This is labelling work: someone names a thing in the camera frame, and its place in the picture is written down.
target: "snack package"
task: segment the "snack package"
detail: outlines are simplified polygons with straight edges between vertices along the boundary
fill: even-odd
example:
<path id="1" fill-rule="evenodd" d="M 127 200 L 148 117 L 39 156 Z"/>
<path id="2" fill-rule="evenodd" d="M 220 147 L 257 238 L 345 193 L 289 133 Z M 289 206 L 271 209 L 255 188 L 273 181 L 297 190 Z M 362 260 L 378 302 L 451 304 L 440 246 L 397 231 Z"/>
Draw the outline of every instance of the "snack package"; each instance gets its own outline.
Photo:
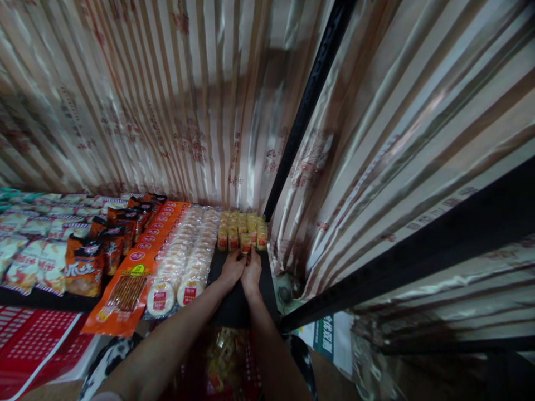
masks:
<path id="1" fill-rule="evenodd" d="M 121 194 L 121 199 L 124 201 L 128 201 L 132 197 L 134 197 L 135 199 L 143 199 L 144 194 L 137 194 L 137 193 L 132 193 L 132 192 Z"/>
<path id="2" fill-rule="evenodd" d="M 64 230 L 63 225 L 69 223 L 81 223 L 84 221 L 83 217 L 80 216 L 71 216 L 69 214 L 57 214 L 50 215 L 54 220 L 50 224 L 50 231 L 48 232 L 48 237 L 50 239 L 61 239 Z"/>
<path id="3" fill-rule="evenodd" d="M 37 193 L 37 192 L 18 192 L 14 196 L 12 196 L 9 201 L 11 203 L 32 203 L 36 198 L 40 197 L 41 195 L 44 195 L 43 192 Z"/>
<path id="4" fill-rule="evenodd" d="M 124 226 L 124 251 L 126 255 L 130 248 L 139 240 L 141 229 L 139 227 L 139 211 L 135 209 L 108 209 L 108 224 Z"/>
<path id="5" fill-rule="evenodd" d="M 85 198 L 87 198 L 86 194 L 67 194 L 63 198 L 61 198 L 60 202 L 61 203 L 79 204 Z"/>
<path id="6" fill-rule="evenodd" d="M 22 226 L 20 233 L 23 235 L 38 235 L 46 237 L 52 227 L 53 218 L 47 216 L 39 216 L 29 218 L 24 226 Z"/>
<path id="7" fill-rule="evenodd" d="M 34 204 L 47 204 L 59 202 L 61 199 L 61 194 L 44 194 L 40 195 L 33 201 Z"/>
<path id="8" fill-rule="evenodd" d="M 90 207 L 85 207 L 85 208 L 80 208 L 76 211 L 76 215 L 77 216 L 97 216 L 99 214 L 102 214 L 102 209 L 101 208 L 90 208 Z"/>
<path id="9" fill-rule="evenodd" d="M 43 239 L 28 244 L 8 269 L 2 287 L 29 295 L 36 282 L 39 257 L 46 245 Z"/>
<path id="10" fill-rule="evenodd" d="M 8 201 L 19 192 L 18 189 L 0 187 L 0 201 Z"/>
<path id="11" fill-rule="evenodd" d="M 63 225 L 63 231 L 60 234 L 60 240 L 67 241 L 73 234 L 75 237 L 85 238 L 89 235 L 91 225 L 87 223 L 67 223 Z"/>
<path id="12" fill-rule="evenodd" d="M 232 253 L 239 247 L 238 231 L 228 229 L 228 252 Z"/>
<path id="13" fill-rule="evenodd" d="M 242 234 L 240 236 L 241 254 L 248 255 L 251 252 L 251 235 Z"/>
<path id="14" fill-rule="evenodd" d="M 107 218 L 103 218 L 101 216 L 95 216 L 93 217 L 93 220 L 91 220 L 91 228 L 89 230 L 89 237 L 96 238 L 101 231 L 107 228 L 108 228 Z"/>
<path id="15" fill-rule="evenodd" d="M 39 216 L 39 213 L 32 211 L 20 211 L 1 215 L 0 236 L 18 234 L 29 218 L 37 216 Z"/>
<path id="16" fill-rule="evenodd" d="M 87 297 L 100 295 L 104 268 L 104 244 L 94 239 L 67 240 L 65 253 L 65 287 L 71 294 Z"/>
<path id="17" fill-rule="evenodd" d="M 176 303 L 175 289 L 169 282 L 151 285 L 147 294 L 147 311 L 154 317 L 166 316 Z"/>
<path id="18" fill-rule="evenodd" d="M 65 241 L 47 241 L 39 257 L 36 288 L 63 296 L 65 292 Z"/>
<path id="19" fill-rule="evenodd" d="M 20 235 L 0 237 L 0 276 L 3 276 L 6 269 L 27 243 L 28 238 Z"/>
<path id="20" fill-rule="evenodd" d="M 228 247 L 228 232 L 223 229 L 217 232 L 217 249 L 226 252 Z"/>
<path id="21" fill-rule="evenodd" d="M 110 227 L 98 234 L 104 242 L 104 274 L 113 276 L 121 263 L 126 227 Z"/>

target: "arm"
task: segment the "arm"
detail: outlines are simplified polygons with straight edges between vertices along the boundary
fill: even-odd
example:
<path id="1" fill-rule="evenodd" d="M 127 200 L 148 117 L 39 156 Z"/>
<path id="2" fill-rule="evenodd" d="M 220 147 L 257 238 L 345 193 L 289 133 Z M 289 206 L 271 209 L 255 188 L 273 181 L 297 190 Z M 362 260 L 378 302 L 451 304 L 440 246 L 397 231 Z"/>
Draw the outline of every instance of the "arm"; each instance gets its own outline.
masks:
<path id="1" fill-rule="evenodd" d="M 260 256 L 251 248 L 251 261 L 241 276 L 245 297 L 249 303 L 252 334 L 262 390 L 266 400 L 312 400 L 307 383 L 264 305 L 258 283 L 262 271 Z"/>
<path id="2" fill-rule="evenodd" d="M 221 276 L 188 306 L 159 325 L 112 372 L 98 393 L 111 391 L 124 401 L 158 399 L 221 300 L 240 279 L 246 259 L 230 254 Z"/>

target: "fabric wall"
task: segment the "fabric wall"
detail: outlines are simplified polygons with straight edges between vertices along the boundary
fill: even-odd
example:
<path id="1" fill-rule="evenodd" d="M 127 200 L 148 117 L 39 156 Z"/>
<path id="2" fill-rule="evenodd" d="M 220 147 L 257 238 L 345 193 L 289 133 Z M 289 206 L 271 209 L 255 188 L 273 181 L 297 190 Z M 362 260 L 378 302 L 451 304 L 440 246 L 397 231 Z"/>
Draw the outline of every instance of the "fabric wall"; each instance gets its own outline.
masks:
<path id="1" fill-rule="evenodd" d="M 261 212 L 332 0 L 3 0 L 0 184 Z M 534 9 L 361 0 L 271 222 L 308 299 L 535 154 Z"/>

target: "hand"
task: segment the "hand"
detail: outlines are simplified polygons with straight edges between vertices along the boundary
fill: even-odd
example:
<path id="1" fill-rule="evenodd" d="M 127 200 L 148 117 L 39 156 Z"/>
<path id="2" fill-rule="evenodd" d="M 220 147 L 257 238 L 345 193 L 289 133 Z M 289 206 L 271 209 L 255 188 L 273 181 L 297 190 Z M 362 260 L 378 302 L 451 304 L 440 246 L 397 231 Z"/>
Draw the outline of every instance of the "hand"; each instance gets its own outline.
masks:
<path id="1" fill-rule="evenodd" d="M 244 271 L 245 264 L 247 263 L 247 258 L 243 258 L 242 260 L 238 261 L 237 259 L 239 255 L 240 250 L 236 250 L 227 256 L 227 260 L 225 261 L 221 271 L 221 276 L 217 279 L 218 281 L 221 280 L 221 282 L 228 287 L 229 291 L 232 290 L 234 284 L 236 284 L 240 279 Z"/>
<path id="2" fill-rule="evenodd" d="M 262 262 L 260 255 L 256 253 L 254 247 L 251 247 L 251 256 L 249 264 L 245 267 L 244 273 L 241 275 L 241 286 L 244 288 L 246 298 L 260 294 L 258 283 L 260 282 L 260 274 L 262 273 Z"/>

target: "floor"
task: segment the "floor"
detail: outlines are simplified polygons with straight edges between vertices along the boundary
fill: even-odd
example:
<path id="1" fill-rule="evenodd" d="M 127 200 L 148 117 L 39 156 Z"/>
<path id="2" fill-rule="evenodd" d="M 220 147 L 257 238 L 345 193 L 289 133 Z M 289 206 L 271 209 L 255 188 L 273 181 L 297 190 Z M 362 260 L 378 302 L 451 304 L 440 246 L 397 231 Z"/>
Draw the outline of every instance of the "floor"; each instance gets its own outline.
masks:
<path id="1" fill-rule="evenodd" d="M 323 400 L 360 400 L 353 383 L 346 379 L 324 356 L 311 350 L 312 366 L 318 387 L 318 398 Z M 51 384 L 39 387 L 24 397 L 23 401 L 75 401 L 82 388 L 82 381 Z"/>

